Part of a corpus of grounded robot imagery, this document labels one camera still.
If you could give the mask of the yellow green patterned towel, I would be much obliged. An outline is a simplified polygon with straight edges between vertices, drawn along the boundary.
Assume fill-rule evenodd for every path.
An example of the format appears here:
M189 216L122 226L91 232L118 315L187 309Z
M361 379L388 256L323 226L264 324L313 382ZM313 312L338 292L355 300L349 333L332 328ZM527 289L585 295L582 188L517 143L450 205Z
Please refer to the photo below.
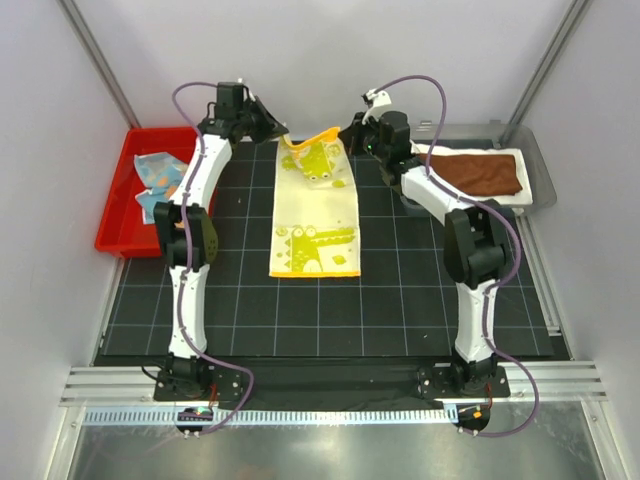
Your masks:
M355 177L341 129L299 144L277 144L269 275L354 278L361 275Z

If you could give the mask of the colourful patterned towel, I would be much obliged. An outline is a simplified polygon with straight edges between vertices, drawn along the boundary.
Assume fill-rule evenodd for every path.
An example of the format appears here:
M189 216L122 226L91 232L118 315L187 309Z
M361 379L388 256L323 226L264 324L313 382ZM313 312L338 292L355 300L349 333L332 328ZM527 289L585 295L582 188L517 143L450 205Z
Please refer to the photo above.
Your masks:
M167 202L180 185L188 165L167 152L134 156L134 168L144 189L134 196L141 208L142 223L154 223L158 202Z

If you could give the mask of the brown towel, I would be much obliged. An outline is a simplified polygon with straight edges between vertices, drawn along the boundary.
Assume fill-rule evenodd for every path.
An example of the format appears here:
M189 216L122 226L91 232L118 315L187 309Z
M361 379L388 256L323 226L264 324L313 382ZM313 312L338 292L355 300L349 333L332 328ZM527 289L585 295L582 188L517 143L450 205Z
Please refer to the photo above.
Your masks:
M513 155L432 155L429 165L442 181L467 195L513 196L524 190Z

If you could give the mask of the white towel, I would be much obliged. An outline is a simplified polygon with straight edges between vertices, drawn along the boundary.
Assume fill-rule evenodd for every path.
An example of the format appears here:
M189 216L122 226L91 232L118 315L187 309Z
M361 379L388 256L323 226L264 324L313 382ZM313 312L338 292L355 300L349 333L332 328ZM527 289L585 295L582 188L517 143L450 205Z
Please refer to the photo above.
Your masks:
M495 196L495 197L475 197L462 193L467 197L475 197L477 200L494 200L502 206L510 206L511 208L524 208L533 204L533 193L531 182L528 177L524 156L519 149L455 149L444 146L435 146L432 155L455 155L455 154L508 154L513 155L517 165L517 177L524 187L524 190L513 196Z

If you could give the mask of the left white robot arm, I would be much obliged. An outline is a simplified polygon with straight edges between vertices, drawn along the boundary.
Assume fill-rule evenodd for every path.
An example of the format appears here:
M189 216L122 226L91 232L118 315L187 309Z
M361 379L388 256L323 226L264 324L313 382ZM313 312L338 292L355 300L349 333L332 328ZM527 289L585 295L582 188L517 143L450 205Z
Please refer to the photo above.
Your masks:
M155 378L157 401L203 400L223 392L249 393L252 373L213 358L204 327L205 290L219 239L209 206L223 170L244 138L264 143L286 134L241 81L214 85L216 98L200 122L191 122L195 146L186 173L170 197L154 207L155 230L171 278L172 333Z

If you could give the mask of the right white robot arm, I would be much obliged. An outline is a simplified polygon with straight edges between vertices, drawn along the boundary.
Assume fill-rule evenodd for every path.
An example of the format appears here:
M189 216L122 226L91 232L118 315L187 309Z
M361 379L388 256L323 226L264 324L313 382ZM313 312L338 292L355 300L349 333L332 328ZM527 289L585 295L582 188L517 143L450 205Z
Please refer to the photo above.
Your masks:
M384 182L443 226L443 263L458 295L457 336L445 378L457 395L484 393L497 375L494 311L501 281L512 277L507 235L513 229L496 202L468 198L435 173L411 141L406 114L372 118L358 112L339 138L349 153L375 158Z

